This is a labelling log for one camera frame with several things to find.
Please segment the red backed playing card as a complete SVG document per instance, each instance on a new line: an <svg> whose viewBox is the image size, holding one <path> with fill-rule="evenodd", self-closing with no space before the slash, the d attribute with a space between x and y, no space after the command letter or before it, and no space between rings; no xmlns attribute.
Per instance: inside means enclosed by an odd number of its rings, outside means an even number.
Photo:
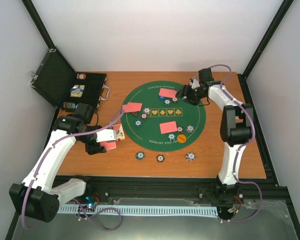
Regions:
<svg viewBox="0 0 300 240"><path fill-rule="evenodd" d="M142 109L143 104L140 102L128 102L122 105L122 109L125 113L139 112Z"/></svg>

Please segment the white purple single chip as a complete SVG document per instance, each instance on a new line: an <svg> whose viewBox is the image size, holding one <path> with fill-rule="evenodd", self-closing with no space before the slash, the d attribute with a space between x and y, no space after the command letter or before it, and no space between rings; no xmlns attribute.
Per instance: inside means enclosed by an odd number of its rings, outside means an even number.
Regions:
<svg viewBox="0 0 300 240"><path fill-rule="evenodd" d="M146 115L149 115L150 112L151 112L151 110L150 110L150 108L147 107L147 108L144 108L143 112L144 112Z"/></svg>

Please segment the blue poker chip stack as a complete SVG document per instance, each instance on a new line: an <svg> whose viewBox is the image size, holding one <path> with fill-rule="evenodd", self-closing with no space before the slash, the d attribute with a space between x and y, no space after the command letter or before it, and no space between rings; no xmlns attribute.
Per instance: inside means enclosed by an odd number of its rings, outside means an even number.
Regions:
<svg viewBox="0 0 300 240"><path fill-rule="evenodd" d="M136 155L135 155L135 158L136 158L137 160L142 160L142 159L144 159L144 157L145 157L145 153L142 152L142 151L138 151L138 152L136 153Z"/></svg>

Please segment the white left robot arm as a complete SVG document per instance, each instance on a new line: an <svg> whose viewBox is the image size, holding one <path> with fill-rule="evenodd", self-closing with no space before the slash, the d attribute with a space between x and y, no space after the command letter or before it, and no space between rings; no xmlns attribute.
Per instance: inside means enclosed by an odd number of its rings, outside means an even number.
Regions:
<svg viewBox="0 0 300 240"><path fill-rule="evenodd" d="M22 183L11 185L9 196L22 218L49 223L59 207L72 199L79 197L86 202L93 198L94 188L87 184L86 177L76 175L57 187L53 187L53 182L67 153L77 141L85 143L88 153L105 152L97 142L96 134L83 134L98 129L97 125L90 125L94 112L92 106L80 103L74 113L58 117L31 172Z"/></svg>

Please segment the orange chip in case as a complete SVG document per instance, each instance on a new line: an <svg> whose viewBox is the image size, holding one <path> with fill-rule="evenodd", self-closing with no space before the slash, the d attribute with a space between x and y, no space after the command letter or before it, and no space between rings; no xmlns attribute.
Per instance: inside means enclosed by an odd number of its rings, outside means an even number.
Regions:
<svg viewBox="0 0 300 240"><path fill-rule="evenodd" d="M76 78L78 79L78 80L85 80L86 79L86 74L85 73L78 73L77 75L76 75Z"/></svg>

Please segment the black poker case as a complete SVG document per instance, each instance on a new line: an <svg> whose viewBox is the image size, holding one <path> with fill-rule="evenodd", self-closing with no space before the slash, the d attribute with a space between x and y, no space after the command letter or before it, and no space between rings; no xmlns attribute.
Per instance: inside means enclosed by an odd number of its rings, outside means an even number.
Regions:
<svg viewBox="0 0 300 240"><path fill-rule="evenodd" d="M86 74L86 79L77 79L78 73ZM56 108L64 102L89 104L97 109L106 87L107 74L75 71L56 48L48 50L39 68L31 73L31 87ZM85 85L82 97L70 97L74 85Z"/></svg>

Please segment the single red poker chip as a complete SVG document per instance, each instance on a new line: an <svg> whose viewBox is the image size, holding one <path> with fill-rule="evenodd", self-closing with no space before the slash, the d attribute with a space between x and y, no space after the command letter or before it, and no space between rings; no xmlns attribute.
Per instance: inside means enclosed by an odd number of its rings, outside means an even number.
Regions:
<svg viewBox="0 0 300 240"><path fill-rule="evenodd" d="M148 115L143 113L140 117L141 117L142 120L145 120L145 119L147 119Z"/></svg>

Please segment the orange big blind button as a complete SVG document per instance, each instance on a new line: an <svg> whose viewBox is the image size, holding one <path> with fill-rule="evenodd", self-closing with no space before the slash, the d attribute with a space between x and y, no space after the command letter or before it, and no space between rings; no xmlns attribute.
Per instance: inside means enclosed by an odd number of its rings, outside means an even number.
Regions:
<svg viewBox="0 0 300 240"><path fill-rule="evenodd" d="M187 137L184 134L179 134L177 136L177 141L181 144L185 143L187 141Z"/></svg>

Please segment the blue card box in case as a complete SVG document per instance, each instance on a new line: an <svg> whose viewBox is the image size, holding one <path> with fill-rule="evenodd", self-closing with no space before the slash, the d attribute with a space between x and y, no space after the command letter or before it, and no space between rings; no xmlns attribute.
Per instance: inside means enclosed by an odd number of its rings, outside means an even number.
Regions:
<svg viewBox="0 0 300 240"><path fill-rule="evenodd" d="M70 97L81 98L83 96L84 90L85 90L85 85L76 84L70 89Z"/></svg>

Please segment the single blue poker chip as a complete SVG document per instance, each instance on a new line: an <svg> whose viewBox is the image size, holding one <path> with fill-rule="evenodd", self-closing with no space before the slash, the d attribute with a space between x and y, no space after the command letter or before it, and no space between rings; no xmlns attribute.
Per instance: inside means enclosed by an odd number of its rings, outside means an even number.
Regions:
<svg viewBox="0 0 300 240"><path fill-rule="evenodd" d="M136 121L135 121L135 125L136 125L137 127L139 127L139 126L142 125L142 122L141 122L140 120L136 120Z"/></svg>

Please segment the playing card box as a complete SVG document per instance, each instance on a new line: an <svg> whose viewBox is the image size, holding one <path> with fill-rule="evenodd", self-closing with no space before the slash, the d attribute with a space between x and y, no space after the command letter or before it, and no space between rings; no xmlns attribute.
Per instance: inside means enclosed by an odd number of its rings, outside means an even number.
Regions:
<svg viewBox="0 0 300 240"><path fill-rule="evenodd" d="M123 141L125 140L125 133L123 130L122 124L115 124L112 126L113 130L116 132L117 141Z"/></svg>

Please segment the dark red chip stack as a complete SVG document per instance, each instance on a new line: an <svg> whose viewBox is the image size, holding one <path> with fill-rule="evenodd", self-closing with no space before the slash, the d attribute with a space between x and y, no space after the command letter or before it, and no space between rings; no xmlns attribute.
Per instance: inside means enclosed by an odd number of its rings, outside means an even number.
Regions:
<svg viewBox="0 0 300 240"><path fill-rule="evenodd" d="M156 160L160 163L162 163L164 160L165 160L165 157L162 155L162 154L159 154L157 157L156 157Z"/></svg>

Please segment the white purple chip stack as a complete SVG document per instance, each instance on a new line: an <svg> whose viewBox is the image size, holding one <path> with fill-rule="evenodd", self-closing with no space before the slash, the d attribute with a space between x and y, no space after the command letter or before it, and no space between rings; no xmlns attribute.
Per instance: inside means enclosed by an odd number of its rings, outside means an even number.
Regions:
<svg viewBox="0 0 300 240"><path fill-rule="evenodd" d="M196 159L196 155L193 152L188 152L188 153L186 153L185 158L189 162L191 162L191 161L194 161Z"/></svg>

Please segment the single white blue chip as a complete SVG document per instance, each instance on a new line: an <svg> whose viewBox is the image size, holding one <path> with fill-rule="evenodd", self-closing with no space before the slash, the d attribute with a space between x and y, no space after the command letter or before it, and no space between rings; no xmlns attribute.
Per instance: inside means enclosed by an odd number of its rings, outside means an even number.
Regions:
<svg viewBox="0 0 300 240"><path fill-rule="evenodd" d="M171 101L170 101L169 99L166 99L166 100L164 101L164 104L165 104L166 106L169 106L169 105L171 104Z"/></svg>

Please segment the red playing card deck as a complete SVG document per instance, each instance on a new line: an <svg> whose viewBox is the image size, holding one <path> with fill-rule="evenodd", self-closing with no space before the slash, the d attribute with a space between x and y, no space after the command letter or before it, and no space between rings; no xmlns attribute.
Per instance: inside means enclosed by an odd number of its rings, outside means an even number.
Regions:
<svg viewBox="0 0 300 240"><path fill-rule="evenodd" d="M107 141L102 141L100 143L101 147L104 147L106 151L110 151L110 150L114 150L117 148L117 142L113 141L113 142L107 142Z"/></svg>

